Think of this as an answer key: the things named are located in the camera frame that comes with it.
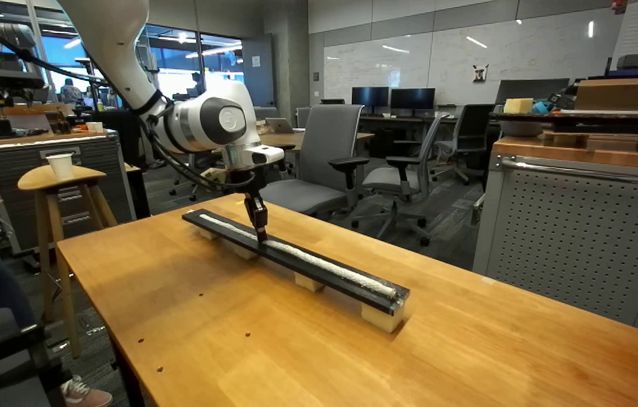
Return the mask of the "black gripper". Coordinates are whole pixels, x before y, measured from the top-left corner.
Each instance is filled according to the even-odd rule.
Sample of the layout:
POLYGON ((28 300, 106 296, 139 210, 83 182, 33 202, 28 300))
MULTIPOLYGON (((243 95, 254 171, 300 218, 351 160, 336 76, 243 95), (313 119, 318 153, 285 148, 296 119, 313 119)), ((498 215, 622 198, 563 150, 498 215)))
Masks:
POLYGON ((264 197, 258 192, 275 178, 277 178, 275 165, 258 165, 252 169, 230 169, 222 181, 224 192, 247 195, 245 208, 247 208, 247 215, 257 230, 258 241, 268 239, 268 206, 264 202, 264 197))

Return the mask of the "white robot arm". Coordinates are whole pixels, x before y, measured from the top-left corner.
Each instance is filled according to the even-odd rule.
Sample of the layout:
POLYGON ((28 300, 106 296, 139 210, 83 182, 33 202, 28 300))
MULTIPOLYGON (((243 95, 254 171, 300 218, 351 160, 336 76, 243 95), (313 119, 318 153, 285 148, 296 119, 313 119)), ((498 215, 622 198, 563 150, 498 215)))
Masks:
POLYGON ((158 88, 139 57, 139 41, 150 20, 150 0, 60 0, 60 4, 98 69, 140 119, 161 153, 207 148, 222 153, 218 186, 245 195, 254 235, 265 239, 264 169, 278 163, 283 148, 261 139, 247 86, 224 82, 198 96, 175 100, 158 88))

